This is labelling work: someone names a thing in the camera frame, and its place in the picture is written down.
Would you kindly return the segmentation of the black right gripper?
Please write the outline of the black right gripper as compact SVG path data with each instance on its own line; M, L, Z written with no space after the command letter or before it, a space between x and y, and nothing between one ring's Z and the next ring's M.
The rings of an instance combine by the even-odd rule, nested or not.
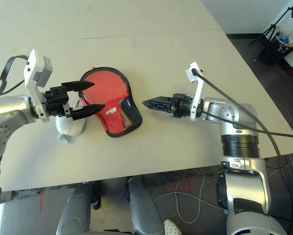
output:
M142 104L151 110L172 112L172 117L182 118L191 115L192 98L186 94L173 94L172 97L158 96Z

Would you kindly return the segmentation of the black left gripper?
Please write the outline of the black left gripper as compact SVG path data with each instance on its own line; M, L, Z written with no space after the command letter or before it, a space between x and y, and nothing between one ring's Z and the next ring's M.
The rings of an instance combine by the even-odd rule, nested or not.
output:
M46 99L44 105L46 107L47 116L65 116L73 120L78 120L98 113L105 107L104 104L86 105L81 109L73 110L68 103L68 92L83 91L94 85L95 84L90 81L72 81L62 83L61 86L52 87L49 91L45 91L43 96Z

